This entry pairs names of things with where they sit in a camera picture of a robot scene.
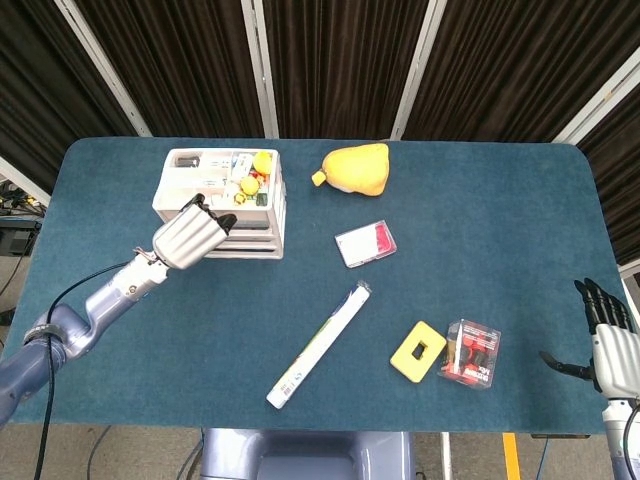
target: yellow stuffed chick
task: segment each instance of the yellow stuffed chick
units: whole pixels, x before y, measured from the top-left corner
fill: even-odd
[[[389,178],[389,147],[373,143],[341,148],[329,153],[322,168],[311,177],[316,187],[326,180],[343,192],[358,192],[375,197],[384,192]]]

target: robotic hand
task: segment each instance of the robotic hand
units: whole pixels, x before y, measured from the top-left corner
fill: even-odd
[[[216,248],[235,223],[232,214],[216,217],[204,204],[204,195],[198,194],[155,233],[153,251],[137,248],[136,257],[87,299],[88,323],[68,305],[54,302],[26,333],[24,346],[0,362],[0,428],[20,400],[49,380],[46,337],[51,339],[51,361],[57,371],[88,353],[115,320],[166,280],[170,268],[188,268]]]
[[[627,308],[593,280],[575,281],[582,295],[593,358],[589,367],[540,356],[554,370],[591,380],[609,401],[602,413],[616,480],[640,478],[640,335]]]

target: yellow floor stripe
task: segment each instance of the yellow floor stripe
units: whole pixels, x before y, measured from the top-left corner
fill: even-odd
[[[507,467],[507,480],[520,480],[520,464],[518,463],[518,447],[515,433],[503,433],[504,463]]]

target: blue carpet surface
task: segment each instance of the blue carpet surface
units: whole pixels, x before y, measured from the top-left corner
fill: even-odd
[[[604,400],[538,358],[586,364],[590,337],[573,280],[623,297],[589,165],[551,144],[390,142],[379,198],[310,175],[334,140],[94,138],[67,152],[7,345],[56,295],[150,248],[151,208],[176,147],[279,150],[287,185],[285,256],[203,260],[170,278],[57,376],[53,421],[326,430],[601,432]],[[334,235],[385,219],[398,251],[347,269]],[[359,279],[373,293],[289,403],[265,396]],[[69,295],[84,298],[108,278]],[[460,318],[502,332],[493,387],[432,369],[412,384],[389,358],[418,320]],[[46,388],[17,422],[40,422]]]

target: red packaged item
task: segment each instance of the red packaged item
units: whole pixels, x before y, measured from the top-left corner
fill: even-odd
[[[440,367],[445,378],[471,388],[489,388],[500,347],[500,332],[469,320],[449,325],[446,355]]]
[[[336,243],[349,268],[386,257],[397,250],[384,220],[336,235]]]

